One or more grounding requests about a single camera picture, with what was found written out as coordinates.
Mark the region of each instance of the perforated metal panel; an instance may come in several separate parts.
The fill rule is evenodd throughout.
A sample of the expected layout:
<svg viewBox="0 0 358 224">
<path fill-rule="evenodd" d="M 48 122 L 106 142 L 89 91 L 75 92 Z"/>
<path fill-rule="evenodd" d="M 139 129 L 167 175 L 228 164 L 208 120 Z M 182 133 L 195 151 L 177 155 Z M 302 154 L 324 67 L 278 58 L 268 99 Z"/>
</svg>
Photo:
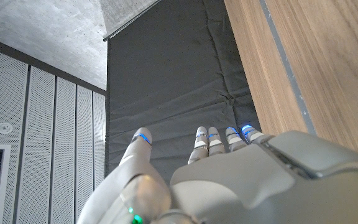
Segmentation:
<svg viewBox="0 0 358 224">
<path fill-rule="evenodd" d="M 75 84 L 58 78 L 51 223 L 74 223 Z"/>
<path fill-rule="evenodd" d="M 13 218 L 27 68 L 27 64 L 0 53 L 0 123 L 7 122 L 13 127 L 13 131 L 9 134 L 0 133 L 0 144 L 12 146 L 4 204 L 4 223 L 12 223 Z"/>
<path fill-rule="evenodd" d="M 55 76 L 31 68 L 17 223 L 47 223 Z"/>
<path fill-rule="evenodd" d="M 93 191 L 92 91 L 77 86 L 76 218 Z"/>
<path fill-rule="evenodd" d="M 104 179 L 104 141 L 106 139 L 106 97 L 93 93 L 94 186 Z"/>
</svg>

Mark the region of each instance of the concrete ceiling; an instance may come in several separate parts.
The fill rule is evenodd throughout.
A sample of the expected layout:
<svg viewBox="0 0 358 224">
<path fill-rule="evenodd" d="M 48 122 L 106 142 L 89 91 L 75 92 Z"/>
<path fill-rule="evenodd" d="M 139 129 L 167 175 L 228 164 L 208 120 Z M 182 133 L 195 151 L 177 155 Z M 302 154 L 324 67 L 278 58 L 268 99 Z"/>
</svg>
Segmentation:
<svg viewBox="0 0 358 224">
<path fill-rule="evenodd" d="M 0 42 L 106 89 L 103 37 L 155 0 L 0 0 Z"/>
</svg>

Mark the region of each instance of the gray wall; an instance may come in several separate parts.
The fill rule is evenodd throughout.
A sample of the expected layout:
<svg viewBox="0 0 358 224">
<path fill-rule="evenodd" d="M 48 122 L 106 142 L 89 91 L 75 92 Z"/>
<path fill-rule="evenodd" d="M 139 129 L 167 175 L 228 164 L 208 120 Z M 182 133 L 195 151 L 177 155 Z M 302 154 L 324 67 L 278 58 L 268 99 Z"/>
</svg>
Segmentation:
<svg viewBox="0 0 358 224">
<path fill-rule="evenodd" d="M 121 12 L 114 1 L 106 7 Z M 106 89 L 102 10 L 99 0 L 0 0 L 0 42 Z"/>
<path fill-rule="evenodd" d="M 0 223 L 74 223 L 104 178 L 105 97 L 0 53 L 1 123 Z"/>
</svg>

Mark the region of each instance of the green led light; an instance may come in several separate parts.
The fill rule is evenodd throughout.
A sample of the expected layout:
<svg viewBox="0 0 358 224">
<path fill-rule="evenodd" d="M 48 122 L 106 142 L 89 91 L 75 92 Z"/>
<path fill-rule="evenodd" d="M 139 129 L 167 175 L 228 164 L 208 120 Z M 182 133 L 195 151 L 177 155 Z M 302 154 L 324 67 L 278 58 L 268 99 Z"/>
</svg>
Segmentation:
<svg viewBox="0 0 358 224">
<path fill-rule="evenodd" d="M 138 215 L 135 215 L 134 216 L 134 219 L 132 221 L 132 224 L 142 224 L 143 221 L 142 221 L 142 217 L 138 216 Z"/>
</svg>

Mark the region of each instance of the fingertip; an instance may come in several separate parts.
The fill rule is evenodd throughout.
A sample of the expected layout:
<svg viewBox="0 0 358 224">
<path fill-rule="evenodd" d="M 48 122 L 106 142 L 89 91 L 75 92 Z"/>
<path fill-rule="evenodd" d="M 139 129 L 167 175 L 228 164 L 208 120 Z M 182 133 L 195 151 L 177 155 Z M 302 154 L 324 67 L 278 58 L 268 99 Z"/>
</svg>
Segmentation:
<svg viewBox="0 0 358 224">
<path fill-rule="evenodd" d="M 234 128 L 228 127 L 228 128 L 226 129 L 226 136 L 229 136 L 229 135 L 231 135 L 231 134 L 237 134 L 237 135 L 239 135 L 239 133 L 238 133 Z"/>
<path fill-rule="evenodd" d="M 144 128 L 144 127 L 139 128 L 135 132 L 134 137 L 132 139 L 134 139 L 136 136 L 142 136 L 144 138 L 144 140 L 146 140 L 150 144 L 153 141 L 152 134 L 150 133 L 150 131 L 147 128 Z"/>
<path fill-rule="evenodd" d="M 208 134 L 212 135 L 212 134 L 219 134 L 218 130 L 215 127 L 210 127 L 208 129 Z"/>
<path fill-rule="evenodd" d="M 204 128 L 202 126 L 197 129 L 196 137 L 201 136 L 201 135 L 207 135 L 206 128 Z"/>
</svg>

